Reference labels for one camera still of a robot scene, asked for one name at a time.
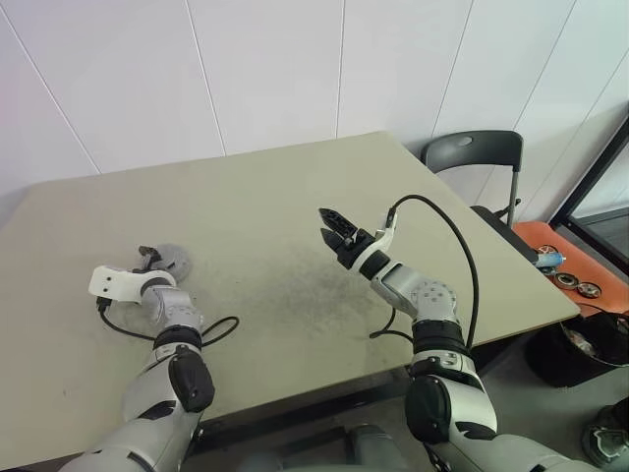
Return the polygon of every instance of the table surface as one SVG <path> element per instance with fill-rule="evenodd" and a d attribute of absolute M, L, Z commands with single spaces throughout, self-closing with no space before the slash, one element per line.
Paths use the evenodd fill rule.
<path fill-rule="evenodd" d="M 182 287 L 206 319 L 241 319 L 203 351 L 216 384 L 203 419 L 408 363 L 408 342 L 368 339 L 390 310 L 335 261 L 317 209 L 374 231 L 410 193 L 433 199 L 468 241 L 481 287 L 476 343 L 578 313 L 385 133 L 32 187 L 0 232 L 0 469 L 84 450 L 121 423 L 150 343 L 103 325 L 86 289 L 96 266 L 136 266 L 138 245 L 187 248 L 194 268 Z M 468 266 L 436 214 L 405 204 L 389 255 L 454 288 L 468 325 Z M 139 328 L 140 313 L 114 305 L 111 318 Z M 409 331 L 409 318 L 394 328 Z"/>

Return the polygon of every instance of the black chair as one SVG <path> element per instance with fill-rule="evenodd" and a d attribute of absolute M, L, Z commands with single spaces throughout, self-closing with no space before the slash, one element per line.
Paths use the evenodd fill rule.
<path fill-rule="evenodd" d="M 472 210 L 527 260 L 534 263 L 538 259 L 535 250 L 511 230 L 515 206 L 521 202 L 520 199 L 516 199 L 522 164 L 522 137 L 519 134 L 514 131 L 468 131 L 442 136 L 422 148 L 420 161 L 434 173 L 474 164 L 512 167 L 509 205 L 496 212 L 484 206 L 472 206 Z M 500 219 L 505 214 L 507 224 Z"/>

